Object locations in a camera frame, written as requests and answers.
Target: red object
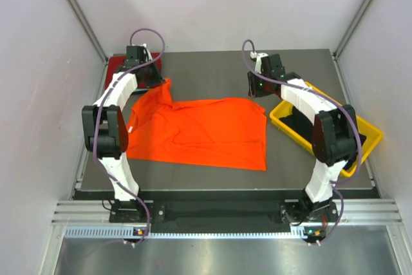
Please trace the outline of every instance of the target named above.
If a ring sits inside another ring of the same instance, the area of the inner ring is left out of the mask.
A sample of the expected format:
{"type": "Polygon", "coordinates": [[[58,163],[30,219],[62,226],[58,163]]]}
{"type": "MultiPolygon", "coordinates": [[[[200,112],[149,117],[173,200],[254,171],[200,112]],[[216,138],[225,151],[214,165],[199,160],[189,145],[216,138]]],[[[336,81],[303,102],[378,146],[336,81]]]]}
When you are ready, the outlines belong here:
{"type": "Polygon", "coordinates": [[[266,171],[265,110],[242,98],[173,102],[171,81],[132,107],[127,157],[266,171]]]}
{"type": "MultiPolygon", "coordinates": [[[[158,55],[159,53],[152,53],[153,58],[158,57],[158,55]]],[[[106,89],[109,86],[113,78],[113,74],[115,74],[115,71],[119,66],[123,65],[125,58],[126,58],[126,55],[110,57],[109,64],[108,64],[108,72],[106,73],[106,82],[104,83],[104,89],[106,89]]],[[[161,72],[162,71],[162,60],[158,59],[156,61],[156,65],[157,65],[157,68],[159,69],[159,72],[161,72]]],[[[146,85],[144,83],[140,83],[138,85],[138,88],[146,88],[146,85]]]]}

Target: folded orange garment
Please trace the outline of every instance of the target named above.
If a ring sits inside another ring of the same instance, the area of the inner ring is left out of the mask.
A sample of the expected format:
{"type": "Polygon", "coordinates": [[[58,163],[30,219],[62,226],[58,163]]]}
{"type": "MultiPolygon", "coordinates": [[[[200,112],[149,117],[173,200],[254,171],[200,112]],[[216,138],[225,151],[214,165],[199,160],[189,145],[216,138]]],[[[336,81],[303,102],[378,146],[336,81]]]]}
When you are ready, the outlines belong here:
{"type": "Polygon", "coordinates": [[[266,171],[261,106],[241,98],[173,102],[170,89],[167,79],[133,106],[129,158],[266,171]]]}

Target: yellow plastic crate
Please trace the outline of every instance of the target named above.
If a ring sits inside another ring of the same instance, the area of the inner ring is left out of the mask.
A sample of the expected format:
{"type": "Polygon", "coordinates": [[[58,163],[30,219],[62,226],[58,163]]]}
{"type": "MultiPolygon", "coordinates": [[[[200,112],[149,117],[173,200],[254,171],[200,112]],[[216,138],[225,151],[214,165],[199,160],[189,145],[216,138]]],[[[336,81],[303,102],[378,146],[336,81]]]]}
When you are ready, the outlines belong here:
{"type": "MultiPolygon", "coordinates": [[[[312,87],[314,90],[322,93],[322,91],[318,90],[315,86],[311,85],[310,83],[306,82],[306,84],[312,87]]],[[[287,117],[292,114],[293,105],[287,101],[282,101],[279,103],[271,112],[270,112],[270,119],[272,120],[273,125],[278,127],[281,131],[285,132],[289,137],[295,140],[300,146],[306,149],[312,155],[314,152],[312,151],[312,145],[308,141],[306,141],[300,134],[296,131],[291,129],[289,126],[284,124],[280,118],[287,117]]],[[[362,146],[362,163],[365,159],[370,155],[372,150],[375,146],[382,140],[383,132],[376,128],[374,125],[370,124],[362,117],[356,116],[356,120],[358,123],[358,130],[359,133],[366,136],[366,140],[362,146]]],[[[341,175],[346,177],[351,177],[354,174],[356,169],[356,162],[347,170],[342,170],[341,175]]]]}

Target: white wall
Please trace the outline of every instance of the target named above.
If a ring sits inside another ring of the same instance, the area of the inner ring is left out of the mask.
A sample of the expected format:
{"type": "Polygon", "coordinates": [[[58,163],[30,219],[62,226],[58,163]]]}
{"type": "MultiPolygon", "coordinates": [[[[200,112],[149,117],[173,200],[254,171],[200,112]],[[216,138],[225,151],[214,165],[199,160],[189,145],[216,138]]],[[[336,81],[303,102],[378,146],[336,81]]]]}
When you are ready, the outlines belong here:
{"type": "MultiPolygon", "coordinates": [[[[168,51],[334,50],[362,0],[78,0],[107,54],[124,52],[136,28],[164,34],[168,51]]],[[[146,39],[160,47],[155,39],[146,39]]]]}
{"type": "Polygon", "coordinates": [[[411,21],[411,0],[374,0],[340,63],[357,113],[385,134],[371,159],[412,239],[411,21]]]}
{"type": "Polygon", "coordinates": [[[0,0],[0,273],[34,274],[102,62],[65,0],[0,0]]]}

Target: purple cable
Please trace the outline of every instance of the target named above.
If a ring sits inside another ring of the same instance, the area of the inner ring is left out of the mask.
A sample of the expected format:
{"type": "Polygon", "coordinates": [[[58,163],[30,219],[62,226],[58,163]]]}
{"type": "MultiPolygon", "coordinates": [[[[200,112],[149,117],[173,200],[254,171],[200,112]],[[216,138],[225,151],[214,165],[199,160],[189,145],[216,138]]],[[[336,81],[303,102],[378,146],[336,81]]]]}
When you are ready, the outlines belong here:
{"type": "MultiPolygon", "coordinates": [[[[348,123],[351,126],[352,131],[355,135],[356,147],[357,147],[357,151],[358,151],[357,165],[356,165],[355,172],[352,175],[352,177],[355,178],[359,174],[359,170],[361,169],[361,165],[362,165],[362,142],[361,142],[361,137],[359,136],[359,132],[356,128],[355,122],[352,120],[352,118],[350,117],[348,112],[345,111],[345,109],[342,108],[342,106],[339,103],[335,102],[334,100],[332,100],[328,96],[323,95],[322,93],[319,93],[318,91],[308,89],[308,88],[304,88],[304,87],[301,87],[301,86],[298,86],[298,85],[289,84],[289,83],[282,82],[282,81],[277,81],[277,80],[274,80],[274,79],[269,79],[268,77],[264,77],[264,76],[260,75],[258,72],[255,72],[255,70],[249,65],[249,63],[247,62],[247,59],[245,57],[245,46],[246,46],[247,43],[250,43],[252,45],[252,51],[255,52],[255,45],[254,45],[253,41],[250,40],[250,39],[246,39],[245,42],[243,42],[243,44],[242,44],[242,51],[241,51],[242,52],[242,58],[243,58],[243,62],[245,63],[246,67],[254,75],[256,75],[257,77],[259,77],[260,79],[262,79],[264,81],[268,81],[268,82],[278,84],[278,85],[285,85],[285,86],[289,86],[289,87],[292,87],[292,88],[297,88],[299,90],[305,90],[305,91],[308,91],[310,93],[313,93],[314,95],[320,96],[320,97],[326,99],[327,101],[331,102],[334,106],[336,106],[342,112],[342,114],[346,117],[346,119],[348,120],[348,123]]],[[[341,199],[341,211],[339,212],[339,215],[338,215],[338,218],[336,219],[335,224],[330,229],[330,232],[325,236],[325,238],[320,243],[324,243],[329,238],[331,233],[334,232],[334,230],[336,229],[336,227],[337,227],[338,223],[340,222],[340,220],[342,218],[342,215],[343,215],[343,207],[344,207],[343,196],[335,188],[335,185],[343,185],[343,184],[346,184],[347,182],[349,182],[350,180],[351,180],[351,178],[348,178],[347,180],[344,180],[344,181],[341,181],[341,182],[331,181],[332,190],[341,199]]]]}
{"type": "MultiPolygon", "coordinates": [[[[102,102],[100,103],[100,106],[98,107],[97,110],[97,117],[96,117],[96,128],[95,128],[95,135],[94,135],[94,141],[97,141],[97,137],[98,137],[98,124],[100,124],[100,120],[102,118],[102,111],[103,111],[103,106],[104,103],[106,102],[106,100],[108,99],[108,97],[110,96],[111,92],[113,91],[113,88],[117,85],[117,83],[127,74],[134,72],[135,70],[139,70],[140,68],[143,68],[144,66],[147,66],[148,64],[152,64],[154,62],[156,62],[158,59],[160,59],[160,57],[163,55],[165,48],[166,48],[166,43],[162,37],[162,35],[160,35],[160,33],[158,33],[156,30],[150,29],[150,28],[140,28],[138,30],[135,30],[131,36],[130,36],[130,45],[131,42],[133,40],[133,37],[135,36],[136,33],[138,32],[143,32],[143,31],[147,31],[147,32],[153,32],[154,34],[156,34],[160,40],[162,41],[162,50],[160,51],[159,55],[157,55],[154,59],[152,59],[151,61],[145,62],[143,64],[139,64],[138,66],[132,67],[130,69],[128,69],[127,71],[125,71],[112,85],[112,87],[108,90],[108,92],[104,95],[102,102]]],[[[146,213],[146,229],[141,237],[141,239],[139,239],[135,245],[138,245],[140,243],[142,243],[145,239],[145,237],[149,234],[149,229],[150,229],[150,212],[149,209],[147,208],[147,205],[144,203],[144,201],[139,198],[136,194],[132,193],[128,188],[126,188],[122,183],[120,183],[117,178],[115,178],[113,175],[111,175],[110,173],[108,173],[106,171],[106,168],[100,163],[100,161],[98,161],[98,157],[97,157],[97,143],[93,143],[93,159],[96,163],[96,165],[105,173],[107,174],[107,176],[112,179],[112,181],[117,183],[117,186],[119,186],[121,189],[123,189],[125,192],[127,192],[128,194],[130,194],[133,198],[135,198],[144,208],[144,211],[146,213]]],[[[95,252],[97,252],[100,248],[112,244],[112,243],[118,243],[118,242],[122,242],[120,240],[111,240],[108,241],[106,243],[103,243],[102,245],[99,245],[96,249],[92,250],[90,253],[88,253],[87,255],[85,255],[85,257],[83,257],[79,262],[77,262],[76,264],[70,266],[71,269],[74,269],[76,267],[78,267],[81,263],[84,262],[84,260],[86,260],[87,258],[89,258],[92,254],[94,254],[95,252]]],[[[67,263],[67,252],[64,255],[64,259],[67,263]]]]}

